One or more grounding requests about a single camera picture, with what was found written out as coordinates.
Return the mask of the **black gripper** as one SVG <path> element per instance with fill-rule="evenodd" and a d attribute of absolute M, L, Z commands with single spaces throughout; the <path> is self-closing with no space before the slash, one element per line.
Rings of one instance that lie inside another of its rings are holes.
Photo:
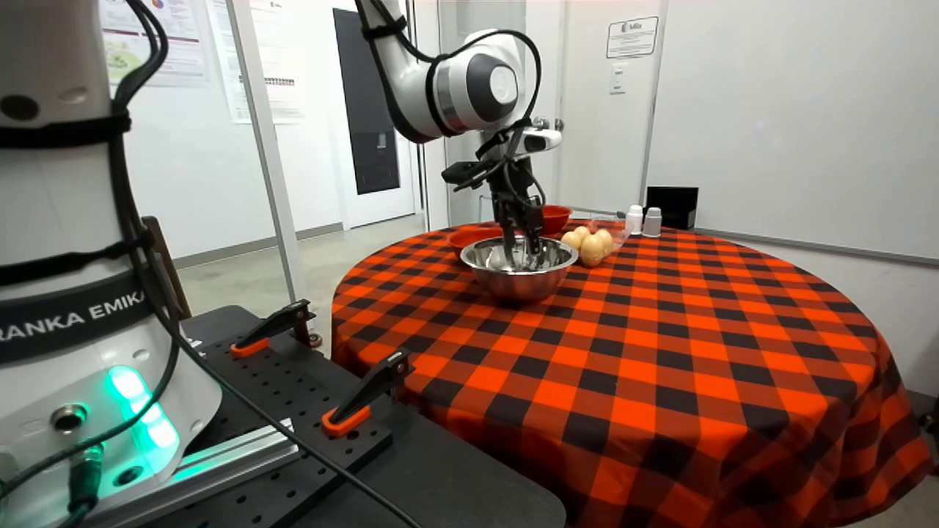
<path fill-rule="evenodd" d="M 522 269 L 522 234 L 534 265 L 545 262 L 542 243 L 542 186 L 534 180 L 528 159 L 504 161 L 491 175 L 493 217 L 512 233 L 504 234 L 504 259 L 512 269 Z"/>

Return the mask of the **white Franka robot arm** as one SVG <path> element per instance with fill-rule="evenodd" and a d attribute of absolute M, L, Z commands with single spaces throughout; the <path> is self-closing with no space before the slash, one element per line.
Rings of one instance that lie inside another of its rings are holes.
<path fill-rule="evenodd" d="M 138 217 L 129 102 L 167 58 L 105 77 L 101 0 L 4 0 L 4 528 L 142 528 L 224 472 L 193 445 L 236 388 L 182 335 Z"/>

